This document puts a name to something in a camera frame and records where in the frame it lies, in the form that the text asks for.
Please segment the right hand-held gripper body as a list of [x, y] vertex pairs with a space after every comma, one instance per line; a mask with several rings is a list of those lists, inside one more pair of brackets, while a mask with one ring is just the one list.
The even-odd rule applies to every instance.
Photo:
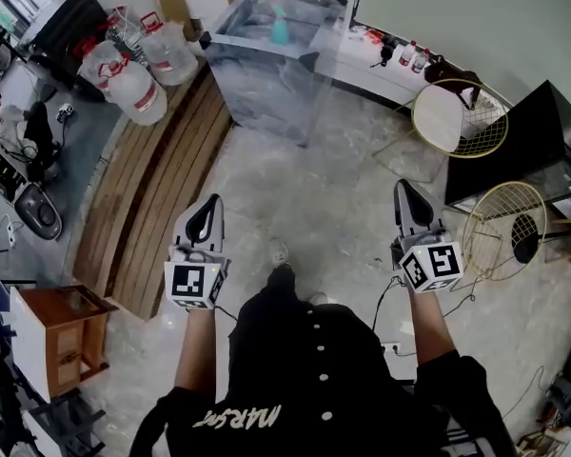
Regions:
[[414, 293], [446, 289], [463, 277], [460, 244], [444, 228], [397, 237], [391, 255]]

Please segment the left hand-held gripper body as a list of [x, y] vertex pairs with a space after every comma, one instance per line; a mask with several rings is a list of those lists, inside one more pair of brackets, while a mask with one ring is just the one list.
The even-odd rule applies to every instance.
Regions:
[[229, 265], [222, 253], [172, 245], [164, 263], [165, 295], [181, 308], [215, 309]]

